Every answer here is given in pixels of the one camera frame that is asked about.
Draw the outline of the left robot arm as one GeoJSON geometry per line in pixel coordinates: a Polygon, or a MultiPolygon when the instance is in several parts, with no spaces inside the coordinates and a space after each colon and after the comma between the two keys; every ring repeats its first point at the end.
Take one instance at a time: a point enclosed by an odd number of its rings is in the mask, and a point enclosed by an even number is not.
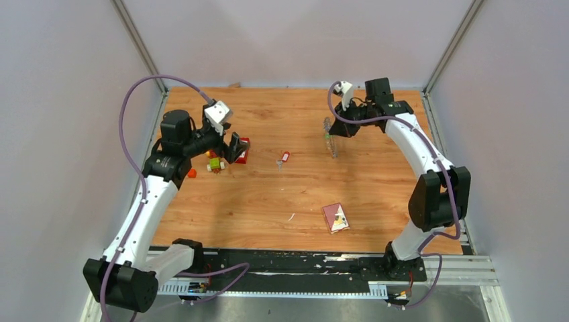
{"type": "Polygon", "coordinates": [[[111,305],[135,313],[146,312],[158,289],[177,274],[200,276],[205,270],[203,245],[178,238],[160,255],[148,259],[150,243],[159,223],[191,170],[191,160],[215,152],[234,163],[247,149],[237,133],[229,143],[231,109],[220,104],[204,107],[202,126],[196,128],[185,110],[164,114],[160,138],[143,168],[138,170],[139,191],[119,233],[99,259],[89,259],[83,268],[85,280],[102,309],[111,305]]]}

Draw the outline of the metal disc with keyrings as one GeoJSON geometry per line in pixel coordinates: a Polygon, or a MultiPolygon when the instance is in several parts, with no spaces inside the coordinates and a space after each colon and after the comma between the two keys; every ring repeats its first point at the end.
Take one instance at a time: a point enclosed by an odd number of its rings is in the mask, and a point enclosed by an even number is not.
{"type": "Polygon", "coordinates": [[[333,140],[333,136],[329,133],[331,129],[331,119],[329,117],[325,117],[323,120],[323,130],[324,130],[324,140],[325,145],[328,152],[331,154],[332,158],[337,158],[338,152],[335,146],[335,142],[333,140]]]}

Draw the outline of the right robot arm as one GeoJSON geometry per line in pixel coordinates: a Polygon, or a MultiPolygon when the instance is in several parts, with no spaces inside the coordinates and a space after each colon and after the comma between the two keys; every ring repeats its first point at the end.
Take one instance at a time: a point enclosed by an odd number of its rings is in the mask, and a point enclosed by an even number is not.
{"type": "Polygon", "coordinates": [[[417,179],[408,202],[408,224],[387,244],[379,264],[387,278],[400,280],[419,268],[424,249],[435,237],[460,238],[471,174],[435,147],[410,104],[395,99],[387,78],[368,80],[364,87],[365,98],[356,103],[352,83],[341,80],[330,86],[327,95],[341,100],[329,106],[335,119],[328,132],[351,138],[362,126],[379,127],[403,153],[417,179]]]}

